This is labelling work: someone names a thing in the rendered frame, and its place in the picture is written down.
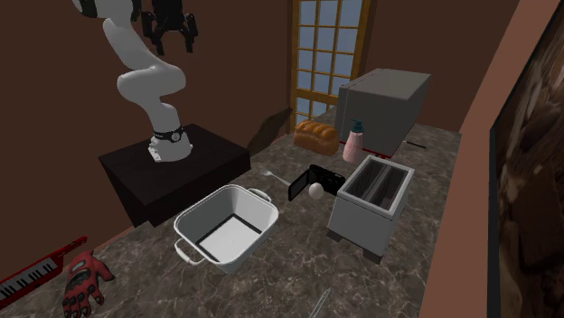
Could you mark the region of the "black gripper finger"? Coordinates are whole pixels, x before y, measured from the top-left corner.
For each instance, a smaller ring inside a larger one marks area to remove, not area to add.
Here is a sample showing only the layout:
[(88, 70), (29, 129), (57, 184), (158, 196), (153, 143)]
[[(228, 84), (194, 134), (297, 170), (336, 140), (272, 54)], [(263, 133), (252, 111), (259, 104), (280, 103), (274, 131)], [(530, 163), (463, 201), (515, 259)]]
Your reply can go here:
[(162, 36), (164, 34), (164, 25), (166, 22), (166, 14), (163, 10), (157, 10), (154, 13), (141, 13), (142, 31), (146, 38), (151, 40), (155, 46), (158, 55), (164, 55), (162, 44)]
[(184, 37), (185, 49), (189, 53), (193, 53), (194, 39), (199, 35), (195, 16), (186, 14), (183, 21), (180, 22), (179, 32)]

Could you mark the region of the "wooden framed window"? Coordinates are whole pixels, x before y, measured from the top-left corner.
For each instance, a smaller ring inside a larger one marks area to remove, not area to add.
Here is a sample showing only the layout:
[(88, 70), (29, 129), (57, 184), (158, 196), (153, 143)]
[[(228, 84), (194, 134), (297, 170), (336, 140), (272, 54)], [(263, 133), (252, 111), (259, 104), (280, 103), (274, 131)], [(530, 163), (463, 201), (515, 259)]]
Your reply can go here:
[(337, 106), (338, 90), (359, 76), (376, 0), (292, 0), (288, 130)]

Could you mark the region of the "dark robot stand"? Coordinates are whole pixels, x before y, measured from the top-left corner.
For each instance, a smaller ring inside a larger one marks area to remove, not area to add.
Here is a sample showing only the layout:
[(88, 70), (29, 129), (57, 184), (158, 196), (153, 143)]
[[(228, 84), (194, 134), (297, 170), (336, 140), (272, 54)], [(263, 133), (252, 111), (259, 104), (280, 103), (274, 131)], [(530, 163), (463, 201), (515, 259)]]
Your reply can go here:
[(134, 227), (158, 226), (250, 169), (249, 151), (195, 124), (185, 126), (193, 150), (156, 163), (142, 141), (99, 157)]

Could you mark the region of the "brown bread loaf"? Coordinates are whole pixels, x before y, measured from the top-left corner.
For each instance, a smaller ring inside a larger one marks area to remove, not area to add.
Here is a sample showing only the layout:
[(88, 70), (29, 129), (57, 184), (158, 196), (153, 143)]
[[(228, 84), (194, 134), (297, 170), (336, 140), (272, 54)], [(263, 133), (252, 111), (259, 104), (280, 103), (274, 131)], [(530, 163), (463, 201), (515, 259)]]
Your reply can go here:
[(293, 143), (317, 154), (331, 156), (339, 147), (338, 133), (333, 126), (315, 122), (302, 121), (295, 129)]

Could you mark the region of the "pink pump bottle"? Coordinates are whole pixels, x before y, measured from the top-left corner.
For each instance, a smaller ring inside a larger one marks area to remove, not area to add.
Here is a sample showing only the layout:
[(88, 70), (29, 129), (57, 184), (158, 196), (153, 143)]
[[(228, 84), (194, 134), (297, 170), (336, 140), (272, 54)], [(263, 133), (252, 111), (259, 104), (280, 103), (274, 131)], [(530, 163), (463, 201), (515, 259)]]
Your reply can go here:
[(361, 120), (353, 119), (349, 136), (343, 149), (343, 159), (350, 164), (359, 164), (363, 159), (363, 132)]

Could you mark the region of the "grey box appliance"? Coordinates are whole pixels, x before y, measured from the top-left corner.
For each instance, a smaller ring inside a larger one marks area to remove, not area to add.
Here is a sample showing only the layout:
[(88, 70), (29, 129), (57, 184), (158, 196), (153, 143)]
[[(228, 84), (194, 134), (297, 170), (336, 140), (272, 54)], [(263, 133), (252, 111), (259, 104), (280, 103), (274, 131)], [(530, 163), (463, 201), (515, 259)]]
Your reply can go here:
[(342, 85), (334, 121), (340, 142), (359, 120), (363, 150), (391, 158), (416, 123), (430, 80), (427, 73), (375, 69)]

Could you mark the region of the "grey toaster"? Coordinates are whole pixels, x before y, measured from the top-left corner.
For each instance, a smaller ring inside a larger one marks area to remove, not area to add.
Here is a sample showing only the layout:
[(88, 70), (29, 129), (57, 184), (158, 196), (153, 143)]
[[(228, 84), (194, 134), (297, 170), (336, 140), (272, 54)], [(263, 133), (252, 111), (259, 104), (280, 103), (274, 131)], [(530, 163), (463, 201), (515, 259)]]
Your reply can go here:
[(415, 170), (368, 155), (339, 189), (327, 235), (346, 239), (378, 264), (404, 211)]

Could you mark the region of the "red black glove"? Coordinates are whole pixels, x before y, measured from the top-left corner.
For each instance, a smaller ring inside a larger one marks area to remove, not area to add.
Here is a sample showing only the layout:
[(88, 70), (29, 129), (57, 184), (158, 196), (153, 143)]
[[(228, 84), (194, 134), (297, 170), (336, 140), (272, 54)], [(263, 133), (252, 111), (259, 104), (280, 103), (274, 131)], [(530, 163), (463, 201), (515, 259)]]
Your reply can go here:
[(108, 266), (93, 255), (92, 250), (79, 253), (71, 262), (62, 299), (64, 318), (89, 318), (92, 298), (99, 306), (105, 302), (99, 290), (99, 278), (115, 279)]

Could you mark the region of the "red keytar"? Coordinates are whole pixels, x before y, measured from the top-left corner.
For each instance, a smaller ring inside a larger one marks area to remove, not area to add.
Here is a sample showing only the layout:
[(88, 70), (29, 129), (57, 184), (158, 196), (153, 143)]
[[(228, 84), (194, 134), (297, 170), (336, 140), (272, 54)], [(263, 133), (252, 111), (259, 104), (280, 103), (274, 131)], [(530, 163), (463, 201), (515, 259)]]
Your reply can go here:
[(81, 236), (70, 244), (1, 280), (0, 311), (59, 275), (63, 268), (64, 256), (86, 243), (87, 240), (86, 235)]

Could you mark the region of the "grey knife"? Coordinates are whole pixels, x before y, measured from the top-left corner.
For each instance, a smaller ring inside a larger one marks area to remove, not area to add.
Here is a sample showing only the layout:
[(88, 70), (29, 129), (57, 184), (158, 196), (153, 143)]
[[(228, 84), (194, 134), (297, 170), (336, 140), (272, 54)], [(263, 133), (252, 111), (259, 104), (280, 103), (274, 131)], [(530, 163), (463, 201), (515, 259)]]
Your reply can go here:
[(320, 313), (326, 299), (329, 297), (331, 292), (332, 292), (331, 288), (327, 288), (326, 290), (324, 290), (324, 292), (322, 293), (322, 295), (318, 299), (317, 303), (315, 304), (313, 310), (309, 314), (308, 318), (316, 318), (317, 317), (317, 315)]

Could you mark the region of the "black camcorder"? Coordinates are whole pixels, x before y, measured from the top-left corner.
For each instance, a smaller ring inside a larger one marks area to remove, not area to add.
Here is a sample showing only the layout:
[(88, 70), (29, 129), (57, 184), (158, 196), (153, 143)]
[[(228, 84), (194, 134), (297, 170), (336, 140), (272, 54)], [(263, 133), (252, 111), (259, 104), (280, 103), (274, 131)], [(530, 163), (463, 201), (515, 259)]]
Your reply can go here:
[(306, 186), (316, 182), (321, 184), (325, 192), (336, 196), (345, 184), (346, 178), (324, 167), (309, 164), (306, 170), (288, 186), (288, 200), (292, 201)]

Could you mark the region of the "dark framed wall picture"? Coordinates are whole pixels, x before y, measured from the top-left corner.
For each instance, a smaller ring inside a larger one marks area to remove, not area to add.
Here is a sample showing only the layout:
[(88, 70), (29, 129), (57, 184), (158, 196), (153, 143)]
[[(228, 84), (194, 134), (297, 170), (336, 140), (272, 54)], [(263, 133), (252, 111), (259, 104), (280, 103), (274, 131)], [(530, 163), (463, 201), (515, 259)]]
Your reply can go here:
[(564, 0), (490, 130), (494, 318), (564, 318)]

